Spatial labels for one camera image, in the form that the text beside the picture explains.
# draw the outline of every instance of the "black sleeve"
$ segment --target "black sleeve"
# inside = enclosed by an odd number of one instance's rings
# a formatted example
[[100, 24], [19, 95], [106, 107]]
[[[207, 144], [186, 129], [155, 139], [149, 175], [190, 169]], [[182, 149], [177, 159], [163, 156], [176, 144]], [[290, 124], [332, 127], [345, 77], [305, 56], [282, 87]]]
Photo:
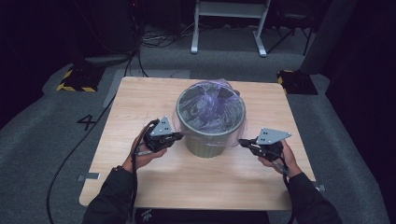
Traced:
[[304, 223], [342, 223], [337, 210], [315, 188], [304, 174], [289, 180], [291, 206], [299, 224]]
[[114, 168], [99, 194], [90, 202], [82, 223], [125, 224], [133, 193], [133, 176], [122, 168]]

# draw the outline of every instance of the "person's left hand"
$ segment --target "person's left hand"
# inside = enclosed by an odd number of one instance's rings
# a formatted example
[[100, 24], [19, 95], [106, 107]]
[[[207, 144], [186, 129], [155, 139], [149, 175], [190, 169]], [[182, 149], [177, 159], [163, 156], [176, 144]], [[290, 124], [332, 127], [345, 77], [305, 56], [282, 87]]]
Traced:
[[[142, 129], [142, 131], [140, 132], [140, 134], [134, 139], [134, 143], [132, 144], [131, 147], [131, 152], [129, 153], [128, 157], [126, 158], [125, 162], [122, 164], [122, 168], [124, 168], [126, 171], [129, 171], [130, 173], [133, 171], [133, 166], [132, 166], [132, 153], [134, 152], [134, 149], [137, 146], [137, 141], [140, 138], [140, 135], [145, 134], [144, 133], [144, 128]], [[149, 151], [148, 148], [146, 148], [145, 144], [141, 144], [139, 146], [140, 151]], [[160, 158], [163, 156], [163, 154], [165, 154], [165, 152], [167, 151], [167, 148], [164, 148], [156, 153], [149, 153], [146, 155], [142, 155], [142, 156], [136, 156], [136, 169], [139, 169], [140, 167], [143, 167], [147, 164], [149, 164], [153, 159], [156, 158]]]

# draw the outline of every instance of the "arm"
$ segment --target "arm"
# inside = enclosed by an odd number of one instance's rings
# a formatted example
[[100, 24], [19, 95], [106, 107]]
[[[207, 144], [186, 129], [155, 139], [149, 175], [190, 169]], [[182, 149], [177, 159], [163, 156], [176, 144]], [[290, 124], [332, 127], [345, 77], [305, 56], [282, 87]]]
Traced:
[[[291, 206], [298, 223], [342, 223], [332, 204], [314, 187], [312, 182], [297, 165], [291, 148], [282, 140], [285, 163], [289, 167], [289, 194]], [[273, 167], [273, 163], [259, 157], [264, 166]]]
[[[131, 154], [137, 145], [139, 136], [134, 140], [131, 152], [122, 166], [118, 166], [111, 170], [99, 194], [88, 205], [82, 223], [124, 224], [126, 222], [130, 210], [134, 185]], [[143, 144], [140, 146], [140, 150], [144, 151], [148, 149]], [[165, 152], [166, 148], [157, 153], [136, 157], [136, 169], [149, 164], [155, 158], [160, 158]]]

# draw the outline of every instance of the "hand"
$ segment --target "hand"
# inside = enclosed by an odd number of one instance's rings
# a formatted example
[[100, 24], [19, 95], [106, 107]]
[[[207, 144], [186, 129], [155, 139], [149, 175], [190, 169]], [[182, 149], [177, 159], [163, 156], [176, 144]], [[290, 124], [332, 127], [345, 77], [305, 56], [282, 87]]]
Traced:
[[[133, 171], [132, 153], [134, 152], [134, 149], [137, 146], [137, 141], [139, 141], [140, 136], [143, 134], [145, 134], [144, 128], [142, 129], [140, 134], [134, 139], [134, 143], [132, 144], [132, 147], [131, 147], [131, 152], [129, 153], [128, 157], [125, 159], [125, 162], [122, 164], [122, 167], [126, 171], [129, 171], [130, 173]], [[139, 148], [140, 148], [140, 151], [149, 151], [149, 149], [146, 148], [145, 144], [141, 144], [139, 146]], [[149, 153], [149, 154], [142, 155], [142, 156], [136, 156], [136, 169], [139, 169], [140, 167], [143, 167], [143, 166], [149, 164], [155, 158], [160, 158], [161, 156], [163, 156], [163, 154], [165, 154], [166, 151], [167, 151], [167, 148], [164, 148], [156, 153]]]
[[[294, 158], [294, 154], [293, 154], [293, 152], [291, 151], [291, 148], [290, 148], [290, 146], [288, 145], [288, 143], [286, 142], [286, 140], [281, 140], [280, 142], [282, 143], [282, 146], [283, 146], [283, 155], [284, 155], [284, 157], [285, 157], [285, 163], [286, 163], [286, 164], [288, 165], [288, 167], [289, 167], [289, 174], [288, 174], [288, 177], [293, 177], [293, 176], [295, 176], [295, 175], [301, 173], [302, 170], [301, 170], [300, 167], [297, 165], [297, 161], [296, 161], [296, 159]], [[276, 166], [275, 166], [272, 162], [266, 160], [265, 158], [259, 157], [259, 161], [260, 161], [264, 166], [272, 167], [272, 168], [274, 168], [278, 173], [282, 174], [282, 172], [279, 171], [279, 170], [276, 168]], [[277, 159], [276, 162], [283, 165], [283, 162], [282, 162], [281, 159]]]

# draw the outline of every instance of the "dark curtain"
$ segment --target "dark curtain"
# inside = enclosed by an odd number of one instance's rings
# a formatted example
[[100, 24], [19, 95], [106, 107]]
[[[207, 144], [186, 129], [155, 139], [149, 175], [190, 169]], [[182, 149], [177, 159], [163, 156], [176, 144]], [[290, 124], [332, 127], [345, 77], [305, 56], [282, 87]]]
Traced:
[[396, 223], [395, 12], [395, 1], [360, 0], [321, 72], [330, 79], [327, 97], [378, 182], [390, 223]]

